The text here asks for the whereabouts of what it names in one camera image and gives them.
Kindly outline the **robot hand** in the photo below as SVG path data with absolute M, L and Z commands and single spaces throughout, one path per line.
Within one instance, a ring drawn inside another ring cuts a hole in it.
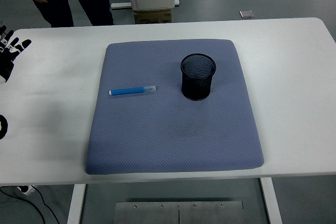
M 1 27 L 1 84 L 5 84 L 14 69 L 15 59 L 32 43 L 30 39 L 19 42 L 19 38 L 12 39 L 13 30 L 6 31 L 6 26 Z

